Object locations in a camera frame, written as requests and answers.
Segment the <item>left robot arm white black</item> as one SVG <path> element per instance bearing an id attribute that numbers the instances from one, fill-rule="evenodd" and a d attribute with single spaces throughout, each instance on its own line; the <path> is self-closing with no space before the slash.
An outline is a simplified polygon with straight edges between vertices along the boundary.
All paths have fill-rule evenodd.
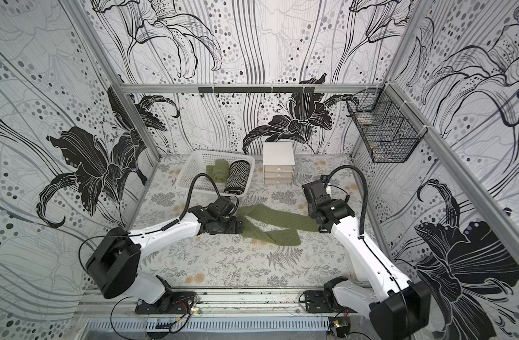
<path id="1" fill-rule="evenodd" d="M 198 235 L 240 235 L 243 218 L 236 215 L 238 206 L 219 196 L 206 207 L 186 207 L 173 220 L 152 227 L 127 232 L 114 228 L 101 236 L 100 243 L 82 265 L 106 299 L 137 298 L 138 314 L 188 313 L 192 296 L 178 297 L 160 276 L 140 272 L 139 264 L 155 252 L 175 242 Z"/>

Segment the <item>green knit scarf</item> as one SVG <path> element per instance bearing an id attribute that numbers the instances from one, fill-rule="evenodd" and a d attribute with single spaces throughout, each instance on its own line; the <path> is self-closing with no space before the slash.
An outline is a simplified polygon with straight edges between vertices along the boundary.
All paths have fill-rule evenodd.
<path id="1" fill-rule="evenodd" d="M 225 183 L 229 177 L 230 165 L 226 160 L 218 159 L 214 165 L 206 166 L 206 173 L 215 183 Z"/>
<path id="2" fill-rule="evenodd" d="M 278 211 L 263 204 L 239 207 L 236 215 L 243 218 L 242 236 L 257 239 L 281 247 L 297 247 L 301 244 L 298 231 L 319 232 L 315 221 L 308 216 Z M 279 228 L 265 232 L 252 220 Z"/>

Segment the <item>white plastic perforated basket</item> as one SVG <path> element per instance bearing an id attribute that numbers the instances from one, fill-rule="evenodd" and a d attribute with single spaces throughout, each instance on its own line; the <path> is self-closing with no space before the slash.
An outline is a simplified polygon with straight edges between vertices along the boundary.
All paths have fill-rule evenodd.
<path id="1" fill-rule="evenodd" d="M 197 150 L 184 163 L 175 186 L 187 190 L 195 176 L 204 173 L 214 180 L 220 194 L 243 198 L 252 183 L 254 169 L 255 158 L 252 156 Z"/>

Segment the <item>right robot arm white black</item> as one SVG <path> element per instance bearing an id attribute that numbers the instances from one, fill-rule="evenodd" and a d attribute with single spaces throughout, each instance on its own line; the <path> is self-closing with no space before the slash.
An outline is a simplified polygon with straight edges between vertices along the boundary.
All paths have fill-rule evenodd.
<path id="1" fill-rule="evenodd" d="M 410 339 L 429 325 L 432 296 L 422 281 L 413 282 L 399 270 L 374 241 L 359 229 L 360 219 L 349 205 L 332 198 L 320 180 L 302 187 L 307 214 L 320 232 L 332 235 L 351 257 L 363 288 L 350 280 L 325 284 L 336 305 L 367 317 L 381 339 Z"/>

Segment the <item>black white patterned knit scarf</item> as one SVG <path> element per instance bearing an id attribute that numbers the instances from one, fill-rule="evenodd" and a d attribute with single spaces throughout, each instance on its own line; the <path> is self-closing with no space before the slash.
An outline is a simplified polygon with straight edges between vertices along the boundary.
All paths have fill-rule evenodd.
<path id="1" fill-rule="evenodd" d="M 231 195 L 242 195 L 245 192 L 250 163 L 247 160 L 236 160 L 229 166 L 229 176 L 225 182 L 224 193 Z"/>

